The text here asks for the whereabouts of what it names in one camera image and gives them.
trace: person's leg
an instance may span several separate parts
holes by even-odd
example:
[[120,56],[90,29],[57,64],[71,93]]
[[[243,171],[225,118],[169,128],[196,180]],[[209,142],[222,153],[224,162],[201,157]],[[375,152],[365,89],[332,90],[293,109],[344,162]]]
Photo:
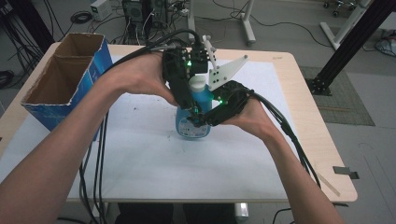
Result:
[[236,224],[233,203],[185,203],[188,224]]
[[171,203],[119,203],[116,224],[170,224],[173,217]]

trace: carpet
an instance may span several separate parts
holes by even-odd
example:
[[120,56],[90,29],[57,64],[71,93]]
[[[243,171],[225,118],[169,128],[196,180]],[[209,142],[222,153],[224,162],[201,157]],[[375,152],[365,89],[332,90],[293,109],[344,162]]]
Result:
[[[314,78],[321,68],[300,66],[304,78]],[[343,70],[330,85],[331,96],[313,95],[325,122],[375,126],[361,98]]]

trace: bottle label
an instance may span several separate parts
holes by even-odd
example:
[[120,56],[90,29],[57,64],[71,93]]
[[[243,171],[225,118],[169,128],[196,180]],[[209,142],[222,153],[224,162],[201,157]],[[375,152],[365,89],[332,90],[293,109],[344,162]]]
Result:
[[178,133],[185,137],[205,137],[208,134],[208,125],[203,125],[199,128],[194,127],[194,125],[187,119],[181,119],[178,123]]

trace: person's right arm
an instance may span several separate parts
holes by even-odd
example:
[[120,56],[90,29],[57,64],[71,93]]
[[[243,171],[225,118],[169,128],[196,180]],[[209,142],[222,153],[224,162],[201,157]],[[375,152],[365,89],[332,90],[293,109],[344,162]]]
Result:
[[260,138],[267,146],[288,195],[296,223],[344,223],[332,203],[294,156],[282,133],[258,100],[249,99],[241,114],[224,124],[240,127]]

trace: black metal stand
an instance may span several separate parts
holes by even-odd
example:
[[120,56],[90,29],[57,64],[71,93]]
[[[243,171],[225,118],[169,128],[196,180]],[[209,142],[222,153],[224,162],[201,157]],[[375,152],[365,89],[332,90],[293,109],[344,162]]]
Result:
[[374,0],[320,73],[306,81],[312,94],[329,92],[337,75],[395,8],[395,0]]
[[55,41],[35,9],[35,6],[28,0],[11,0],[8,3],[12,6],[15,13],[17,13],[38,47],[45,53]]

